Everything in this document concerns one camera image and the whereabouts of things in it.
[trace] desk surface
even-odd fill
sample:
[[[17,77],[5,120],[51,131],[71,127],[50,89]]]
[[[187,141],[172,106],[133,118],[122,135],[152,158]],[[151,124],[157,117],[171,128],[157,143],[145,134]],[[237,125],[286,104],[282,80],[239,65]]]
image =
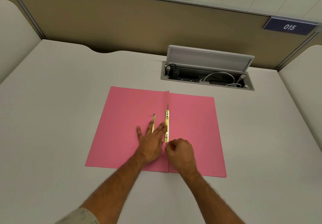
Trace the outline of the desk surface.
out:
[[[0,85],[0,222],[54,223],[114,169],[85,167],[110,86],[213,96],[227,178],[205,177],[247,224],[320,223],[322,154],[278,73],[255,91],[160,79],[164,56],[42,40]],[[202,223],[178,174],[142,172],[119,223]]]

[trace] blue sign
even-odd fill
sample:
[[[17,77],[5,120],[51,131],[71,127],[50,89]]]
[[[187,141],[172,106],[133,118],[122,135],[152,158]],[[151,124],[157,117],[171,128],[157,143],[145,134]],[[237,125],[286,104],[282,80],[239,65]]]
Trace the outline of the blue sign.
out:
[[[290,34],[308,35],[318,24],[296,19],[271,17],[263,29]]]

